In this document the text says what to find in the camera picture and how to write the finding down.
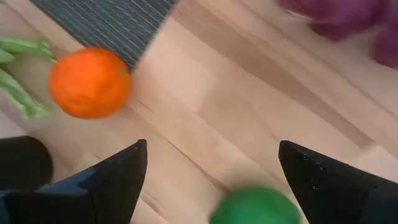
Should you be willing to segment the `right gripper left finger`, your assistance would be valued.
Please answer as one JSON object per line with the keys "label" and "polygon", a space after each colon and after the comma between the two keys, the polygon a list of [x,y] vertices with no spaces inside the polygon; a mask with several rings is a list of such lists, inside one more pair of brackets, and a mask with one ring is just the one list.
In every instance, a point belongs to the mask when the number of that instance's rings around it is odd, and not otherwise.
{"label": "right gripper left finger", "polygon": [[49,187],[0,191],[0,224],[130,224],[147,170],[147,141]]}

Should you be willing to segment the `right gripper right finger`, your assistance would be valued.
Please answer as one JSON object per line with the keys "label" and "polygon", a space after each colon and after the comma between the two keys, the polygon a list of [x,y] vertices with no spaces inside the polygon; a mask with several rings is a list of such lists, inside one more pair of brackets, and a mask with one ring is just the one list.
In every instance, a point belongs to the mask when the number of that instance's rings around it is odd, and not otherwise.
{"label": "right gripper right finger", "polygon": [[398,224],[398,183],[287,140],[279,161],[309,224]]}

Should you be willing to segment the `green lime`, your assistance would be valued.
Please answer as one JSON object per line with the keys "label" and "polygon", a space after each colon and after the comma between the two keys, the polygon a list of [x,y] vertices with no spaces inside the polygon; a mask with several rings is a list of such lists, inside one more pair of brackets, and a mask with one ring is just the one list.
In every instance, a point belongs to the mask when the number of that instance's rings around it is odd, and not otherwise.
{"label": "green lime", "polygon": [[209,224],[301,224],[298,208],[284,194],[263,186],[227,193],[212,211]]}

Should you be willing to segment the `orange tangerine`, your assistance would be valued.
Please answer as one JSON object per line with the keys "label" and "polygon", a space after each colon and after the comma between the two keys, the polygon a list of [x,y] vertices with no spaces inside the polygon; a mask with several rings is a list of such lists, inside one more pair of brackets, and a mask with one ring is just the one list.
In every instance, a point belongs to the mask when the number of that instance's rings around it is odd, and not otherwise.
{"label": "orange tangerine", "polygon": [[54,102],[76,118],[99,119],[120,110],[132,91],[132,75],[113,52],[88,47],[62,57],[51,69]]}

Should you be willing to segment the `black pot with leafy plant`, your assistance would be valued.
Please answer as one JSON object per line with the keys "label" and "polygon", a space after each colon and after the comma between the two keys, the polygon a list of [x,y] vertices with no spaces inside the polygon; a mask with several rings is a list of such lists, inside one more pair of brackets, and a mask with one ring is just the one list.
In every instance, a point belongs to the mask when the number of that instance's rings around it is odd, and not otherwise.
{"label": "black pot with leafy plant", "polygon": [[[56,60],[44,40],[0,37],[0,91],[25,119],[41,118],[47,114],[46,107],[5,69],[18,54]],[[41,141],[26,135],[0,138],[0,190],[37,190],[51,182],[52,175],[52,157]]]}

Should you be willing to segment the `grey woven placemat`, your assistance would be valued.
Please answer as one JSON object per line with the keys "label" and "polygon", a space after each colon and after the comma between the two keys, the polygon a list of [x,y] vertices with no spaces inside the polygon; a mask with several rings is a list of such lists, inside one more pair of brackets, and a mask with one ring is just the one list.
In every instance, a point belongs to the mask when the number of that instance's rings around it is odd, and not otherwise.
{"label": "grey woven placemat", "polygon": [[178,0],[29,0],[85,47],[134,70]]}

